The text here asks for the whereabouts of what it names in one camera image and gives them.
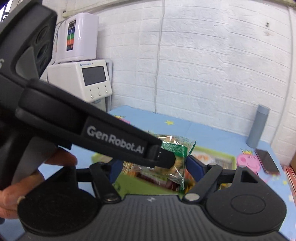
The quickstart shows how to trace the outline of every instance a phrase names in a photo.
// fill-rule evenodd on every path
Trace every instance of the white machine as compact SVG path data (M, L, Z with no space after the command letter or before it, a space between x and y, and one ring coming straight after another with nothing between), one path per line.
M86 102L112 95L105 60L80 61L48 66L48 82Z
M96 59L99 17L79 13L59 27L56 63Z

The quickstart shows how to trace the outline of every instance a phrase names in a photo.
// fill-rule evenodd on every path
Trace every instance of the window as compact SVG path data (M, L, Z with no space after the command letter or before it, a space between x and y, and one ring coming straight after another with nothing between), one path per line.
M11 4L12 4L12 0L6 3L4 7L0 10L0 17L1 17L0 22L2 22L9 14Z

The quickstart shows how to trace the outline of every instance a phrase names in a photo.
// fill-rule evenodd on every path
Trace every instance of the white brick wall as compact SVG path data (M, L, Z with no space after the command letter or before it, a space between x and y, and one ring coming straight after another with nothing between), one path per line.
M68 0L67 10L98 0ZM252 0L165 0L157 85L159 113L248 135L256 107L271 109L262 140L271 142L289 83L287 7ZM114 61L113 107L154 110L161 1L98 12L98 58ZM296 91L276 153L296 149Z

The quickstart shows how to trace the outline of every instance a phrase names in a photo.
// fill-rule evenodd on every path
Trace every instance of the gray ribbed surface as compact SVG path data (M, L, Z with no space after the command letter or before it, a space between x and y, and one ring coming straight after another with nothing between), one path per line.
M279 233L241 237L214 226L196 205L177 196L127 196L118 204L105 205L84 229L62 237L25 234L20 241L284 241Z

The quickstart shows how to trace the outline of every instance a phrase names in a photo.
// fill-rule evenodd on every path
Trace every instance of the clear plastic wrapper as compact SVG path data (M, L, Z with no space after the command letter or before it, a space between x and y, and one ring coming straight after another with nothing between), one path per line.
M180 136L150 134L163 141L162 148L174 152L176 157L174 166L171 169L165 169L161 167L149 168L133 165L130 170L139 172L150 180L153 179L155 184L157 184L157 180L168 180L167 183L160 182L159 185L161 186L168 186L170 181L173 181L179 184L180 188L184 190L185 159L191 154L196 141Z

